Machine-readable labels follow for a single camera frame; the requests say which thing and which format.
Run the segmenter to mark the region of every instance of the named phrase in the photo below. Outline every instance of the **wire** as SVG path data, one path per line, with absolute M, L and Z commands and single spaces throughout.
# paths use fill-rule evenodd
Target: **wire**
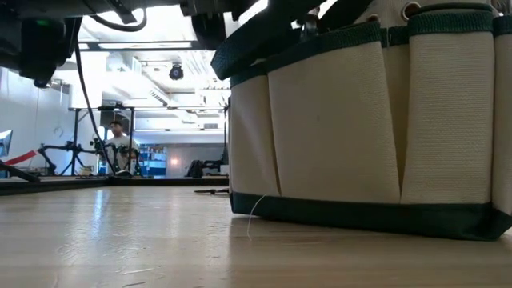
M 95 20 L 96 22 L 106 26 L 106 27 L 109 27 L 113 30 L 117 30 L 117 31 L 121 31 L 121 32 L 138 32 L 142 29 L 144 29 L 146 27 L 146 24 L 147 24 L 147 12 L 146 12 L 146 8 L 143 9 L 143 12 L 144 12 L 144 18 L 142 18 L 142 21 L 137 24 L 136 26 L 128 26 L 128 25 L 120 25 L 120 24 L 116 24 L 116 23 L 112 23 L 110 21 L 107 21 L 103 18 L 101 18 L 100 16 L 97 16 L 97 13 L 96 11 L 93 9 L 93 7 L 88 3 L 87 0 L 83 0 L 83 3 L 87 6 L 87 8 L 89 8 L 89 10 L 96 14 L 96 15 L 90 15 L 90 17 Z
M 102 139 L 102 137 L 100 137 L 100 135 L 99 135 L 98 127 L 96 126 L 96 120 L 94 120 L 93 110 L 90 107 L 89 96 L 87 95 L 86 80 L 83 77 L 82 56 L 80 55 L 80 46 L 78 44 L 78 39 L 76 39 L 76 41 L 74 42 L 74 53 L 75 53 L 75 57 L 77 59 L 78 76 L 80 77 L 80 83 L 82 84 L 83 96 L 86 99 L 87 111 L 89 111 L 90 121 L 93 124 L 94 133 L 96 134 L 98 139 Z M 114 172 L 115 171 L 114 165 L 112 165 L 112 162 L 109 159 L 108 153 L 106 152 L 106 148 L 103 145 L 103 141 L 100 141 L 99 144 L 100 144 L 100 147 L 102 148 L 103 154 L 105 155 L 105 160 L 109 164 L 110 171 Z

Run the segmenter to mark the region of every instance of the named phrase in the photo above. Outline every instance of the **monitor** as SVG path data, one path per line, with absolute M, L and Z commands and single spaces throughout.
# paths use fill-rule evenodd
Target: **monitor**
M 10 140 L 13 137 L 13 131 L 8 130 L 0 132 L 0 157 L 9 155 Z

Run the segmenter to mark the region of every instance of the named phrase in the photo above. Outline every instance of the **red object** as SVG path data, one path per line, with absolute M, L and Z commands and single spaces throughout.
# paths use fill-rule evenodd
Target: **red object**
M 36 151 L 32 150 L 29 153 L 23 154 L 22 156 L 19 156 L 19 157 L 16 157 L 16 158 L 12 158 L 11 160 L 6 161 L 4 163 L 6 165 L 9 165 L 9 166 L 16 165 L 18 163 L 24 162 L 24 161 L 26 161 L 26 160 L 36 156 L 37 154 L 38 153 Z

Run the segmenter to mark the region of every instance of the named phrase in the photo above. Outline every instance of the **canvas tool bag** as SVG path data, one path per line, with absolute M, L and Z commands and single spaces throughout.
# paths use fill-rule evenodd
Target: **canvas tool bag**
M 501 236 L 512 226 L 512 16 L 485 0 L 338 0 L 304 41 L 290 23 L 322 3 L 270 1 L 214 56 L 232 83 L 233 212 Z

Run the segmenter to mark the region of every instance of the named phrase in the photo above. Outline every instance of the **man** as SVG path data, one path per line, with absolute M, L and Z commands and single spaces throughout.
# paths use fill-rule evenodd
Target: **man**
M 114 135 L 114 137 L 112 139 L 107 140 L 106 144 L 112 143 L 116 146 L 116 149 L 119 148 L 121 145 L 126 146 L 126 148 L 130 147 L 130 137 L 125 136 L 123 134 L 122 123 L 120 121 L 112 121 L 110 123 L 110 131 L 112 131 L 112 134 Z M 132 149 L 137 149 L 137 144 L 133 140 L 132 140 L 131 147 L 132 147 Z M 108 150 L 107 153 L 109 155 L 109 160 L 112 162 L 112 164 L 114 164 L 114 152 L 112 151 L 111 148 L 108 148 L 107 150 Z M 128 169 L 128 167 L 127 167 L 128 154 L 123 155 L 121 153 L 118 153 L 117 158 L 118 158 L 119 168 L 121 168 L 121 170 L 127 170 Z M 135 168 L 135 161 L 137 161 L 135 153 L 131 154 L 131 158 L 132 158 L 132 164 L 131 164 L 130 172 L 133 173 L 134 168 Z M 108 174 L 111 173 L 108 163 L 106 164 L 106 171 Z

